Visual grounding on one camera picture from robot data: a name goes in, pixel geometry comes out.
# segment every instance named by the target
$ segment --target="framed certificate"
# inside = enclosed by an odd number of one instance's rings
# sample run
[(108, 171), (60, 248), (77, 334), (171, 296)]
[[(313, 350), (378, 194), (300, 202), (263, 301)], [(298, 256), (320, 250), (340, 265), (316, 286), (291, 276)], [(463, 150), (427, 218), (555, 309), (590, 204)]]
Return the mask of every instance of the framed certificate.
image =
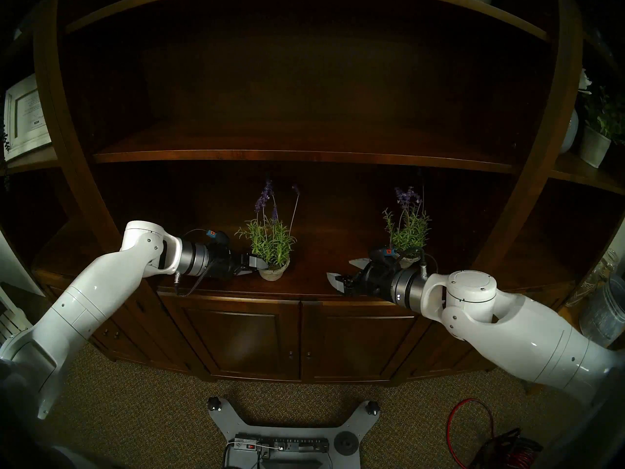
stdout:
[(4, 98), (4, 132), (11, 146), (9, 151), (3, 148), (7, 161), (50, 143), (35, 74), (7, 90)]

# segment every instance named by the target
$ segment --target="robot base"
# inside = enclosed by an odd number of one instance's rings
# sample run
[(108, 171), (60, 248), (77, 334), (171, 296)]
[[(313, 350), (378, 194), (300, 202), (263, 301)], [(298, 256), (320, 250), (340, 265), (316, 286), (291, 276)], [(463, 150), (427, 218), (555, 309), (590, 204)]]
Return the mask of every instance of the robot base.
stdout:
[[(376, 402), (362, 402), (340, 427), (289, 428), (248, 425), (225, 398), (210, 398), (209, 414), (230, 442), (226, 467), (263, 469), (359, 469), (360, 442), (380, 417)], [(257, 447), (265, 445), (272, 448)]]

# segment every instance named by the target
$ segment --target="brown carpet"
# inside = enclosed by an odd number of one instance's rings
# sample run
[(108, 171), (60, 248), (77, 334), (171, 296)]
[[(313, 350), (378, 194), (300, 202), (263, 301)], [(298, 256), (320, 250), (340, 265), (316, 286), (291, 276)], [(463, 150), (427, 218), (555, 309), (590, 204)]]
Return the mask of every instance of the brown carpet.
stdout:
[[(552, 389), (526, 396), (502, 370), (431, 378), (396, 388), (372, 385), (220, 381), (136, 364), (111, 363), (91, 345), (74, 362), (66, 389), (46, 420), (60, 443), (132, 468), (218, 469), (225, 441), (207, 410), (226, 397), (255, 425), (340, 425), (359, 402), (377, 400), (379, 421), (361, 446), (363, 468), (453, 468), (445, 425), (453, 406), (475, 397), (491, 407), (497, 434), (520, 426), (549, 443), (577, 418), (580, 406)], [(468, 404), (454, 419), (452, 441), (469, 463), (488, 434), (488, 418)]]

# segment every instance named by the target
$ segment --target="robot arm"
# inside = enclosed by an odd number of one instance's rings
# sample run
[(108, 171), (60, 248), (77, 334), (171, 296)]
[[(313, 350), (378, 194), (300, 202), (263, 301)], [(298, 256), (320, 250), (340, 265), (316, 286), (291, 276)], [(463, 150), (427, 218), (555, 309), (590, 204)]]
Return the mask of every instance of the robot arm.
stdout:
[(554, 386), (590, 403), (608, 374), (625, 364), (625, 353), (589, 341), (547, 306), (499, 291), (488, 274), (457, 271), (427, 277), (376, 261), (377, 251), (371, 254), (358, 275), (329, 273), (330, 283), (343, 293), (376, 295), (438, 321), (518, 378)]
[(154, 223), (132, 221), (126, 226), (119, 252), (95, 259), (37, 324), (5, 342), (0, 360), (12, 362), (15, 376), (32, 390), (38, 400), (38, 417), (48, 414), (79, 349), (144, 277), (176, 274), (177, 279), (180, 275), (229, 278), (267, 268), (262, 259), (231, 252), (226, 245), (228, 237), (221, 236), (221, 243), (206, 246), (183, 241)]

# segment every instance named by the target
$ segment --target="white cable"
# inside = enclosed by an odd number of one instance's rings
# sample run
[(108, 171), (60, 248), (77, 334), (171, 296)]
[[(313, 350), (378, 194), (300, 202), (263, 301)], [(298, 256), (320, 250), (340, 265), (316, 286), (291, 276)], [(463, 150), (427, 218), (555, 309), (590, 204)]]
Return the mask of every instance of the white cable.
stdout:
[[(230, 444), (242, 444), (243, 442), (228, 442), (226, 443), (226, 447), (229, 446)], [(273, 449), (273, 450), (284, 450), (281, 447), (269, 447), (268, 445), (260, 445), (260, 444), (246, 444), (246, 445), (253, 445), (254, 447), (265, 447), (266, 449)]]

